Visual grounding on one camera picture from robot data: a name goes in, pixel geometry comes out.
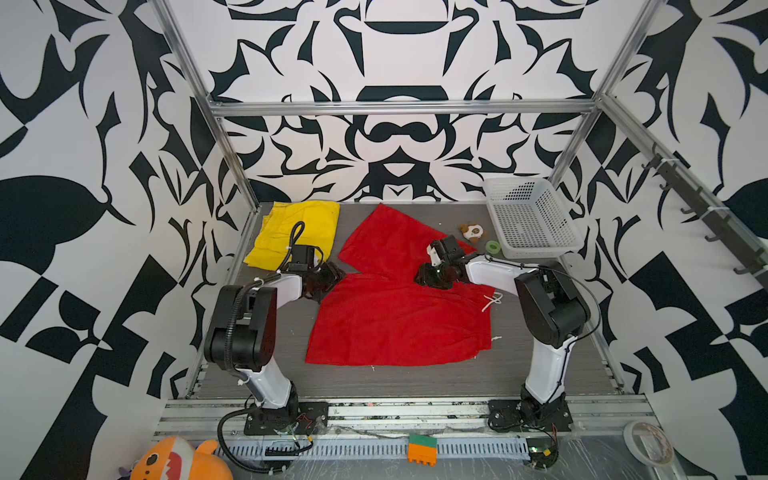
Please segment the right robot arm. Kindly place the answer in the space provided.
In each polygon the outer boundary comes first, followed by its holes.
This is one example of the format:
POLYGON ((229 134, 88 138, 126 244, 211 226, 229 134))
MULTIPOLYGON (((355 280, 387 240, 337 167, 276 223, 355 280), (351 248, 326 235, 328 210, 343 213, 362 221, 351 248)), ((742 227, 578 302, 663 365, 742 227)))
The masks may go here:
POLYGON ((415 276, 419 285, 447 290, 460 281, 517 296, 533 336, 532 363, 517 404, 519 417, 541 425, 563 411, 571 350, 584 337, 591 318, 576 280, 556 260, 530 265, 467 253, 453 236, 431 242, 426 252, 429 261, 415 276))

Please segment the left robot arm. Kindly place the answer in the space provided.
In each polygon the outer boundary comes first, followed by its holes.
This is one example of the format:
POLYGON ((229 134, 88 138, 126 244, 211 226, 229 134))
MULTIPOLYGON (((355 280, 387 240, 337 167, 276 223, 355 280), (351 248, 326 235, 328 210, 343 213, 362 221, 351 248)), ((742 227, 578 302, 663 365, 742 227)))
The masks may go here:
POLYGON ((278 309, 302 298, 320 303, 344 278, 333 262, 316 260, 309 246, 298 245, 275 272, 220 290, 204 357, 248 389, 254 404, 245 414, 259 423, 258 433, 283 429, 300 416, 296 387, 274 357, 278 309))

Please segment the yellow shorts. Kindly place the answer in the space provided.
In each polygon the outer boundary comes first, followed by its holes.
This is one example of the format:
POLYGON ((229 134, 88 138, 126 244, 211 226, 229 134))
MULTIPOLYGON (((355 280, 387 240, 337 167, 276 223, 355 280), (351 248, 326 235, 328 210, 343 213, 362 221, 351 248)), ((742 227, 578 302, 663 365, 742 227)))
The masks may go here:
POLYGON ((296 245, 318 247, 323 257, 329 259, 340 210, 338 203, 330 201, 275 202, 263 218, 261 230, 244 263, 262 270, 277 270, 298 232, 301 235, 295 241, 296 245))

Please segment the red shorts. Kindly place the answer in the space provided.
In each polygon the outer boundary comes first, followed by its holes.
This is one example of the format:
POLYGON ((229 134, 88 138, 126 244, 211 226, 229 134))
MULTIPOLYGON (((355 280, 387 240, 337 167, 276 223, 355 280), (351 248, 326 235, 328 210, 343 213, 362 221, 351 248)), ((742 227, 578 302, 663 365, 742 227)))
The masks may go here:
POLYGON ((492 347, 493 288, 416 283, 427 248, 444 238, 386 205, 352 232, 339 259, 353 268, 322 300, 305 360, 335 366, 430 366, 492 347))

